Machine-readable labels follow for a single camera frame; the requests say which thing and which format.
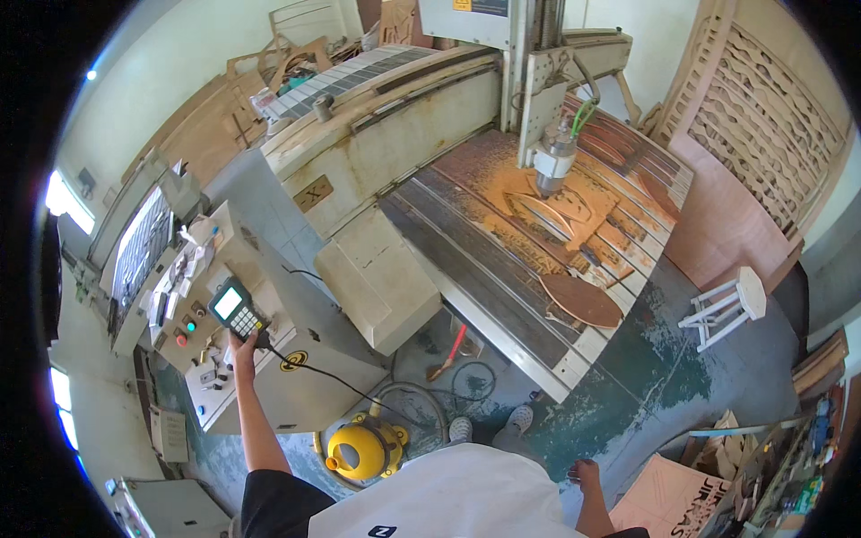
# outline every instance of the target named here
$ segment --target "wooden stool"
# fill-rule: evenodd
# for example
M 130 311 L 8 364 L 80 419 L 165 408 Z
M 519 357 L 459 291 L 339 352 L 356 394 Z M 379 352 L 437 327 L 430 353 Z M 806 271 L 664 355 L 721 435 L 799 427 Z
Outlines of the wooden stool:
M 735 290 L 723 299 L 709 306 L 704 305 L 704 301 L 732 288 Z M 691 299 L 691 304 L 697 313 L 679 321 L 678 326 L 698 328 L 700 344 L 697 346 L 697 353 L 702 353 L 704 349 L 734 331 L 748 319 L 759 319 L 765 316 L 765 303 L 762 281 L 753 269 L 747 266 L 740 267 L 739 275 L 733 280 Z M 714 336 L 711 335 L 710 328 L 717 327 L 736 313 L 738 316 L 735 319 L 724 325 Z

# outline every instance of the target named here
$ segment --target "window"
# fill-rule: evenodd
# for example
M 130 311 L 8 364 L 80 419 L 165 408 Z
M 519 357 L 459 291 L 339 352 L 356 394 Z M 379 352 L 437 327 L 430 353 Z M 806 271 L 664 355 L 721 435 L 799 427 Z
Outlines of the window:
M 69 376 L 51 367 L 51 386 L 53 387 L 54 403 L 57 404 L 59 420 L 63 424 L 63 431 L 75 452 L 77 452 L 77 435 L 75 435 L 75 421 L 71 418 L 71 395 L 69 392 Z
M 48 183 L 48 195 L 45 197 L 45 205 L 48 206 L 52 214 L 58 217 L 63 213 L 68 213 L 71 219 L 78 226 L 81 226 L 82 230 L 87 232 L 87 235 L 93 232 L 93 226 L 96 224 L 93 215 L 75 197 L 56 170 L 51 173 L 51 181 Z

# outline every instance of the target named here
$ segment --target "yellow vacuum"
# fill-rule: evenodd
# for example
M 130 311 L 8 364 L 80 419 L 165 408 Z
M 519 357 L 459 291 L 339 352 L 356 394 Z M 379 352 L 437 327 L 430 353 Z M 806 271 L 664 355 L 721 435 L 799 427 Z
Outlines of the yellow vacuum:
M 329 440 L 325 465 L 347 479 L 386 478 L 398 470 L 409 436 L 404 428 L 380 418 L 380 407 L 358 413 Z
M 408 381 L 385 385 L 373 398 L 368 412 L 356 414 L 350 422 L 338 428 L 325 451 L 322 432 L 315 431 L 313 435 L 314 452 L 320 463 L 340 485 L 354 492 L 365 488 L 355 480 L 392 476 L 404 457 L 404 445 L 410 440 L 406 430 L 380 418 L 381 401 L 393 391 L 415 393 L 427 399 L 437 415 L 442 444 L 449 442 L 445 411 L 430 391 Z

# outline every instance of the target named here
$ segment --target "shoe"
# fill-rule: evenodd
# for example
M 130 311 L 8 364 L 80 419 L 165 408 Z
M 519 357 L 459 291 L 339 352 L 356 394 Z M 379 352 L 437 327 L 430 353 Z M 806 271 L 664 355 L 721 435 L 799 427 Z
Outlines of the shoe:
M 532 408 L 528 405 L 521 405 L 511 412 L 505 425 L 507 426 L 508 424 L 517 426 L 517 429 L 520 430 L 520 435 L 523 435 L 532 425 Z
M 466 417 L 458 417 L 449 426 L 449 442 L 472 442 L 473 423 Z

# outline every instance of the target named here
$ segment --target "decorative wooden screen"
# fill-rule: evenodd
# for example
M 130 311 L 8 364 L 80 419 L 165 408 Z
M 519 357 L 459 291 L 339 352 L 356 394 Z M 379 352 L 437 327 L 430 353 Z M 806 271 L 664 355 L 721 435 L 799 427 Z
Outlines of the decorative wooden screen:
M 814 95 L 804 75 L 753 34 L 800 32 L 803 37 L 788 16 L 770 21 L 748 17 L 758 23 L 746 25 L 759 29 L 753 32 L 734 19 L 737 11 L 763 14 L 783 8 L 771 0 L 712 4 L 710 13 L 695 23 L 653 138 L 667 145 L 679 125 L 687 126 L 687 133 L 744 184 L 789 236 L 823 198 L 829 178 L 836 181 L 839 175 L 829 171 L 846 148 L 848 109 L 838 92 L 842 107 L 833 118 L 835 107 L 829 114 L 821 103 L 833 99 L 833 92 Z M 786 28 L 787 22 L 794 28 Z M 812 43 L 807 43 L 809 50 L 804 52 L 824 67 Z M 790 56 L 796 59 L 798 51 Z M 691 102 L 700 103 L 695 112 L 688 110 Z

